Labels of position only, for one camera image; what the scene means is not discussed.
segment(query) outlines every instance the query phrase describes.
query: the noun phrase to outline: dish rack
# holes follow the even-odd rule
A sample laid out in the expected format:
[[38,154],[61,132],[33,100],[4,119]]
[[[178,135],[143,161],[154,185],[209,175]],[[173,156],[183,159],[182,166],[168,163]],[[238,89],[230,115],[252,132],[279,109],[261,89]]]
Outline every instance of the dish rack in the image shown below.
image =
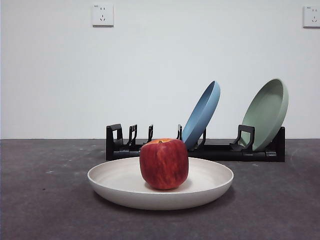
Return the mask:
[[[141,147],[150,142],[153,137],[154,126],[148,128],[148,139],[142,144],[136,143],[138,127],[129,127],[129,139],[124,144],[121,124],[108,125],[106,127],[106,161],[138,157]],[[239,144],[242,132],[249,133],[247,145]],[[182,126],[178,125],[177,139],[182,140]],[[206,144],[206,130],[197,143],[188,149],[188,156],[192,158],[206,159],[210,161],[242,161],[242,162],[285,162],[285,127],[281,127],[267,147],[263,151],[253,151],[255,142],[255,128],[253,126],[239,125],[237,138],[225,145]]]

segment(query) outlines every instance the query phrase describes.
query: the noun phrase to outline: green bowl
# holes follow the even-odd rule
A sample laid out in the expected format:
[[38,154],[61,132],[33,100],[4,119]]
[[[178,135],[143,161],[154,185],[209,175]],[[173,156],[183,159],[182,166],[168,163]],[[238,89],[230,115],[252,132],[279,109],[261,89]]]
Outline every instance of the green bowl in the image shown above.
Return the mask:
[[[252,150],[263,150],[277,135],[284,122],[289,103],[288,90],[280,79],[265,84],[252,100],[242,125],[255,128]],[[247,145],[250,135],[242,133],[239,143]]]

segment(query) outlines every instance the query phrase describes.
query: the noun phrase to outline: red apple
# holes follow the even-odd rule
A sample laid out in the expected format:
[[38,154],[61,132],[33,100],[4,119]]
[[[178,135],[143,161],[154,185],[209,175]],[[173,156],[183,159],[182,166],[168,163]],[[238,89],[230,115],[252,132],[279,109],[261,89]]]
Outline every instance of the red apple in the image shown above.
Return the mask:
[[142,146],[140,170],[143,179],[153,188],[177,188],[188,177],[187,147],[179,139],[163,138]]

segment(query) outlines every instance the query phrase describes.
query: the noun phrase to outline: electrical outlet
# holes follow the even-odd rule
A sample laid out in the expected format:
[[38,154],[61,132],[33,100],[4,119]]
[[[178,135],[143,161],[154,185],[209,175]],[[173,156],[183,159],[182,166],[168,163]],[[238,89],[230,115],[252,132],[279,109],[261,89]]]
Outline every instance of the electrical outlet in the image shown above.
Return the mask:
[[93,5],[91,17],[93,27],[113,27],[114,5],[111,3],[103,5]]
[[304,6],[303,27],[320,28],[320,6]]

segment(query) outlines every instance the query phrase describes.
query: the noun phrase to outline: blue bowl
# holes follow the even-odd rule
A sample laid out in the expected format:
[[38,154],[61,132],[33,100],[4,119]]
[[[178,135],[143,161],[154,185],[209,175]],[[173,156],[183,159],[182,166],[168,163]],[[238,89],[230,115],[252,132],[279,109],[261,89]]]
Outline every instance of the blue bowl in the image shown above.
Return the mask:
[[216,81],[210,83],[194,107],[185,128],[182,141],[187,149],[192,149],[212,118],[220,98],[220,86]]

